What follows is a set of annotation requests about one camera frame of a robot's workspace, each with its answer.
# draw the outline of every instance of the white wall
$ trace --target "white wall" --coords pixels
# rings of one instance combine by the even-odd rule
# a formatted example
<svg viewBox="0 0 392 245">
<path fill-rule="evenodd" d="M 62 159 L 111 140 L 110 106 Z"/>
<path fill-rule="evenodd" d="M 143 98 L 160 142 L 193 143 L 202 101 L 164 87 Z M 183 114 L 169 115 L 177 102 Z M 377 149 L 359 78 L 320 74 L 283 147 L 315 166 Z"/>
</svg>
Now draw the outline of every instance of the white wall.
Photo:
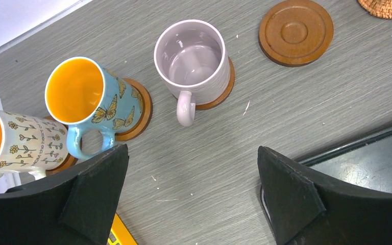
<svg viewBox="0 0 392 245">
<path fill-rule="evenodd" d="M 0 46 L 64 10 L 90 0 L 0 0 Z"/>
</svg>

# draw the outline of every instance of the white mug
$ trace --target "white mug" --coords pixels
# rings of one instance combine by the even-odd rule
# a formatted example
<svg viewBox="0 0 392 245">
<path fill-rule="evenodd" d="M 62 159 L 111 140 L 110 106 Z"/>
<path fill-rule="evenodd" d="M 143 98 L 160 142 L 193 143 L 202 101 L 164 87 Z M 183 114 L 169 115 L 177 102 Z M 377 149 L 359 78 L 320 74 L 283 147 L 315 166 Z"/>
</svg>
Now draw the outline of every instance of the white mug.
<svg viewBox="0 0 392 245">
<path fill-rule="evenodd" d="M 67 129 L 57 121 L 0 111 L 0 177 L 28 172 L 36 180 L 64 163 Z"/>
<path fill-rule="evenodd" d="M 202 20 L 183 20 L 167 28 L 157 40 L 154 63 L 178 98 L 177 118 L 185 127 L 193 124 L 196 106 L 214 102 L 231 78 L 223 37 Z"/>
</svg>

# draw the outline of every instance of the black tray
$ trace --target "black tray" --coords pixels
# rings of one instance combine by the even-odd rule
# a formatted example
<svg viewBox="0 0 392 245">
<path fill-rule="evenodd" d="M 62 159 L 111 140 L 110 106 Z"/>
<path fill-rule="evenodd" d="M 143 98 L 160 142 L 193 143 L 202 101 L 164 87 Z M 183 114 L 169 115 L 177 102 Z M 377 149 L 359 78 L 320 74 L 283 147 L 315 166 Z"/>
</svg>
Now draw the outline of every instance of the black tray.
<svg viewBox="0 0 392 245">
<path fill-rule="evenodd" d="M 299 163 L 354 185 L 392 193 L 392 127 Z M 262 187 L 260 200 L 270 221 Z"/>
</svg>

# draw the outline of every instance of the empty coaster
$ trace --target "empty coaster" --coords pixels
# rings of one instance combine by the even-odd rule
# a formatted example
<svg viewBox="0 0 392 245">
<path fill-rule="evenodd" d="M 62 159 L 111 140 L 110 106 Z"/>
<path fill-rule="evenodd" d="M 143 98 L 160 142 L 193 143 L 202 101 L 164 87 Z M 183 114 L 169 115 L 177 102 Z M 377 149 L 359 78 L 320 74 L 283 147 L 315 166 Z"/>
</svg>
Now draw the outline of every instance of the empty coaster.
<svg viewBox="0 0 392 245">
<path fill-rule="evenodd" d="M 392 0 L 358 0 L 358 2 L 371 15 L 392 19 Z"/>
<path fill-rule="evenodd" d="M 272 7 L 259 29 L 264 53 L 274 62 L 296 67 L 318 59 L 333 39 L 330 14 L 309 0 L 286 0 Z"/>
<path fill-rule="evenodd" d="M 53 117 L 51 117 L 51 116 L 47 116 L 47 117 L 45 117 L 45 119 L 49 119 L 49 120 L 52 120 L 52 121 L 56 121 L 56 120 L 55 120 Z M 62 164 L 59 165 L 57 168 L 50 169 L 50 170 L 46 170 L 46 175 L 47 175 L 47 176 L 50 176 L 50 175 L 55 174 L 55 173 L 57 173 L 57 172 L 63 171 L 63 170 L 65 170 L 65 169 L 67 169 L 67 168 L 69 168 L 69 167 L 75 165 L 76 162 L 77 162 L 77 160 L 78 160 L 77 158 L 73 157 L 70 153 L 68 153 L 67 157 L 66 157 L 65 160 L 62 162 Z"/>
<path fill-rule="evenodd" d="M 117 141 L 127 141 L 141 134 L 148 127 L 153 115 L 153 100 L 151 99 L 151 95 L 148 90 L 142 84 L 133 79 L 123 79 L 139 91 L 139 94 L 142 96 L 143 111 L 142 116 L 134 127 L 123 133 L 115 134 L 115 140 Z"/>
</svg>

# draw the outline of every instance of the floral mug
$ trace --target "floral mug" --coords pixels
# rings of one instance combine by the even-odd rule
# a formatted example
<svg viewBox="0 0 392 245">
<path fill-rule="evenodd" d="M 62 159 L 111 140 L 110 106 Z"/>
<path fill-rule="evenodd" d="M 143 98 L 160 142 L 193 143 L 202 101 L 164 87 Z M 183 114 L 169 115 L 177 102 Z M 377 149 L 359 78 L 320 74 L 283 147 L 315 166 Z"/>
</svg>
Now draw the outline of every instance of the floral mug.
<svg viewBox="0 0 392 245">
<path fill-rule="evenodd" d="M 67 157 L 66 135 L 56 121 L 0 111 L 0 177 L 9 172 L 45 177 Z"/>
</svg>

